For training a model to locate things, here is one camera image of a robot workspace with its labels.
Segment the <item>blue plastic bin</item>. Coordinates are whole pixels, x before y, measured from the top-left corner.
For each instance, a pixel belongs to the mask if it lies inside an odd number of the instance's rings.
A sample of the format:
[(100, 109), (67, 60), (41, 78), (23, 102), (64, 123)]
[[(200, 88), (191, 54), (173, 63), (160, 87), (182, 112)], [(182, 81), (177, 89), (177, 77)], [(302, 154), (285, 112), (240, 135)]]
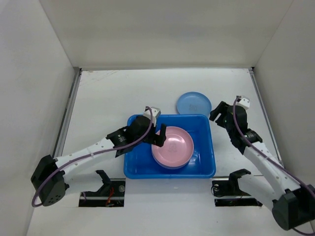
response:
[(192, 137), (194, 149), (189, 162), (179, 169), (167, 169), (158, 164), (149, 144), (140, 144), (125, 154), (124, 174), (130, 179), (211, 178), (216, 172), (215, 155), (209, 120), (204, 115), (161, 115), (157, 130), (179, 127)]

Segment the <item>aluminium rail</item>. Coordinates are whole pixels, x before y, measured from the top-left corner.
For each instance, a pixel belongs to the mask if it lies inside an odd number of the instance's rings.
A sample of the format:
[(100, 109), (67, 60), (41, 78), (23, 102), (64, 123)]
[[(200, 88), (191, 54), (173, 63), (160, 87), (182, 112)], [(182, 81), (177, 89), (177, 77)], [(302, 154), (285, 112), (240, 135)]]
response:
[(279, 152), (279, 148), (278, 148), (278, 145), (277, 145), (277, 142), (276, 142), (276, 139), (275, 139), (272, 127), (271, 127), (271, 123), (269, 121), (269, 117), (268, 117), (267, 111), (265, 109), (265, 106), (264, 106), (264, 103), (263, 103), (263, 99), (262, 99), (262, 96), (261, 96), (261, 93), (260, 93), (260, 90), (259, 90), (256, 78), (255, 78), (254, 67), (250, 67), (249, 68), (249, 74), (251, 76), (252, 83), (253, 83), (256, 95), (258, 97), (258, 100), (259, 100), (259, 103), (260, 103), (260, 106), (261, 106), (261, 109), (262, 109), (262, 112), (263, 112), (263, 115), (264, 115), (264, 119), (265, 119), (267, 127), (268, 127), (268, 132), (269, 132), (269, 135), (271, 137), (271, 140), (272, 140), (272, 143), (273, 143), (273, 147), (274, 147), (274, 149), (276, 151), (276, 157), (277, 157), (279, 163), (282, 165), (282, 167), (284, 167), (284, 163), (282, 161), (282, 157), (281, 157), (281, 154)]
[(54, 150), (52, 153), (52, 157), (59, 157), (62, 155), (63, 153), (63, 149), (64, 149), (64, 145), (65, 145), (65, 140), (66, 140), (66, 136), (67, 136), (67, 132), (68, 132), (68, 128), (69, 128), (69, 124), (71, 121), (71, 116), (72, 116), (72, 112), (73, 112), (73, 108), (74, 108), (74, 104), (75, 104), (75, 100), (76, 100), (76, 96), (77, 96), (77, 92), (79, 89), (79, 83), (81, 80), (81, 75), (82, 75), (82, 68), (80, 67), (74, 67), (74, 78), (72, 81), (72, 85), (70, 88), (70, 92), (68, 95), (68, 99), (67, 99), (67, 103), (66, 103), (66, 107), (63, 113), (63, 118), (61, 121), (61, 125), (58, 131), (58, 135), (57, 135), (57, 139), (56, 139), (56, 143), (54, 146)]

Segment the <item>pink plate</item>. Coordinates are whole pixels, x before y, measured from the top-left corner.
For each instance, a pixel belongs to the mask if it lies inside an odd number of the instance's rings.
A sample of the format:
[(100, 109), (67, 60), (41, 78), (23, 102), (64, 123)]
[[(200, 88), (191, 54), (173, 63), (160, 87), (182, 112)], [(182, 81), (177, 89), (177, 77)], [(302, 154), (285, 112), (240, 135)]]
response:
[(191, 159), (194, 152), (194, 142), (191, 135), (182, 128), (169, 126), (166, 128), (166, 141), (162, 147), (152, 145), (153, 158), (175, 162), (181, 159)]

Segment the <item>blue plate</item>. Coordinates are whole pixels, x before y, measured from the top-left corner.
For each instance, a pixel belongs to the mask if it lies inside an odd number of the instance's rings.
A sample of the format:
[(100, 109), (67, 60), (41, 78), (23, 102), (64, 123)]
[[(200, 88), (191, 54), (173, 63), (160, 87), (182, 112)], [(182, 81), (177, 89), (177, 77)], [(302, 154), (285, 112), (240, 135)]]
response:
[(208, 117), (212, 110), (212, 104), (204, 94), (191, 91), (182, 94), (178, 98), (176, 109), (181, 115), (201, 114)]

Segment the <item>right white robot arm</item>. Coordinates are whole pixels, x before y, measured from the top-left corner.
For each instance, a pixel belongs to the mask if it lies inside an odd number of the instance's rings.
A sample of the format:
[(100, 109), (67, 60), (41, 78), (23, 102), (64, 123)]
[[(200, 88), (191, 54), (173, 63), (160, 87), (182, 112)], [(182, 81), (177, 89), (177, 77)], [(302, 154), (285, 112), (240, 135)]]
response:
[(229, 105), (224, 101), (210, 112), (210, 121), (224, 128), (232, 145), (250, 160), (264, 176), (265, 181), (250, 171), (240, 169), (229, 174), (227, 180), (213, 181), (216, 197), (250, 195), (267, 207), (276, 223), (285, 231), (315, 219), (315, 188), (306, 185), (286, 170), (269, 152), (262, 138), (248, 127), (247, 112), (250, 101), (236, 97)]

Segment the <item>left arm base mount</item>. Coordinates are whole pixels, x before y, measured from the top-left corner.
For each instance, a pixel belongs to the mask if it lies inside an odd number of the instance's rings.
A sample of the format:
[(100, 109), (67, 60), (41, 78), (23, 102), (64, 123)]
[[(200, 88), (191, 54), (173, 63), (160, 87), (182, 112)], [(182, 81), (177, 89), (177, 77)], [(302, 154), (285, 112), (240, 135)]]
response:
[(125, 178), (112, 178), (103, 170), (97, 170), (102, 185), (96, 191), (80, 193), (79, 207), (124, 207), (125, 204)]

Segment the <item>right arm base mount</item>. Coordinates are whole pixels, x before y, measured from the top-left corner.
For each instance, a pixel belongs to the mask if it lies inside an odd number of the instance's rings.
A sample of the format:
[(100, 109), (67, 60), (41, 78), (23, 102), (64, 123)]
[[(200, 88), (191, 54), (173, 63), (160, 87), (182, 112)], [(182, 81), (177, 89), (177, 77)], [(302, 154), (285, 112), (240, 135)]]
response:
[(230, 186), (229, 180), (212, 180), (211, 193), (216, 207), (261, 207), (263, 204), (254, 197)]

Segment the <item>purple plate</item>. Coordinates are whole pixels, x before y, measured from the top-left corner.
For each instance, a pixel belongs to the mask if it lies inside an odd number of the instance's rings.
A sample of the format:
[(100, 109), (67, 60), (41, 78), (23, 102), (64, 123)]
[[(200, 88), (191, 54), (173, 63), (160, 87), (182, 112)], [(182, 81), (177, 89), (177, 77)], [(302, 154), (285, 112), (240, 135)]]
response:
[(154, 157), (154, 160), (163, 168), (170, 169), (170, 170), (175, 170), (175, 169), (180, 169), (187, 165), (189, 163), (189, 159), (181, 159), (181, 160), (176, 160), (175, 162), (169, 162), (168, 160), (162, 159), (156, 159)]

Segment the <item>right aluminium rail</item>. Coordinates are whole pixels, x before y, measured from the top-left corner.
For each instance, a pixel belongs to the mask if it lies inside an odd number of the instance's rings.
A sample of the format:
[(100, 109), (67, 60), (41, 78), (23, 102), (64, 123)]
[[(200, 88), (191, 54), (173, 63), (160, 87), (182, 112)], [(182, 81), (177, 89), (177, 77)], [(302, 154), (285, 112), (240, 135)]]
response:
[(256, 78), (255, 78), (254, 67), (250, 67), (249, 68), (249, 74), (251, 76), (252, 83), (253, 83), (256, 95), (258, 97), (258, 100), (259, 100), (259, 103), (260, 103), (260, 106), (261, 106), (261, 109), (262, 109), (262, 112), (263, 112), (263, 115), (264, 115), (264, 119), (265, 119), (267, 127), (268, 127), (268, 132), (269, 132), (269, 135), (271, 137), (271, 140), (272, 140), (272, 143), (273, 143), (273, 147), (274, 147), (274, 149), (276, 151), (276, 157), (277, 157), (279, 163), (282, 165), (282, 167), (284, 167), (284, 163), (282, 161), (282, 157), (281, 157), (281, 154), (279, 152), (279, 148), (278, 148), (278, 145), (277, 145), (277, 142), (276, 142), (276, 139), (275, 139), (272, 127), (271, 127), (271, 123), (269, 121), (269, 117), (268, 117), (267, 111), (265, 109), (265, 106), (264, 106), (264, 103), (263, 103), (263, 99), (262, 99), (262, 96), (261, 96), (261, 93), (260, 93), (260, 90), (259, 90)]

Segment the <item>left aluminium rail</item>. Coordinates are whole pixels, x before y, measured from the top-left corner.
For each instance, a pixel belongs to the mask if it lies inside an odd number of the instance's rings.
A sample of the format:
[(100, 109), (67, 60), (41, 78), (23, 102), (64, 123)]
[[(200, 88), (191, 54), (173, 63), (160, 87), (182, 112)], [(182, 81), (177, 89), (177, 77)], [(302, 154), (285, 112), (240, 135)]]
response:
[(61, 125), (58, 131), (58, 135), (57, 135), (57, 139), (56, 139), (56, 143), (54, 146), (54, 150), (52, 153), (52, 157), (59, 157), (62, 155), (63, 153), (63, 149), (64, 149), (64, 145), (65, 145), (65, 140), (66, 140), (66, 136), (67, 136), (67, 132), (68, 132), (68, 128), (69, 128), (69, 124), (71, 121), (71, 116), (72, 116), (72, 112), (73, 112), (73, 108), (74, 108), (74, 104), (75, 104), (75, 100), (76, 100), (76, 96), (77, 96), (77, 92), (79, 89), (79, 83), (81, 80), (81, 75), (82, 75), (82, 68), (80, 67), (74, 67), (74, 78), (72, 81), (72, 85), (70, 88), (70, 92), (68, 95), (68, 99), (67, 99), (67, 103), (66, 103), (66, 107), (63, 113), (63, 118), (61, 121)]

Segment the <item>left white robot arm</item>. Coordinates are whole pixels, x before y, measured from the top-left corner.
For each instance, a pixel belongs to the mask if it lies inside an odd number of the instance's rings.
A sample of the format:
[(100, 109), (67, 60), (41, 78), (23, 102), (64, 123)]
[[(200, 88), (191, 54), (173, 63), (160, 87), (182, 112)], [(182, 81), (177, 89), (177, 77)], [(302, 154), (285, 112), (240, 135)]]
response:
[(166, 140), (166, 125), (162, 124), (159, 134), (156, 134), (159, 116), (159, 109), (146, 107), (145, 112), (136, 116), (130, 125), (108, 134), (89, 147), (66, 156), (42, 157), (31, 176), (35, 189), (32, 207), (51, 206), (75, 192), (81, 192), (84, 196), (108, 193), (112, 182), (105, 171), (95, 170), (88, 175), (83, 171), (104, 161), (106, 158), (103, 154), (106, 152), (113, 151), (116, 158), (142, 143), (162, 147)]

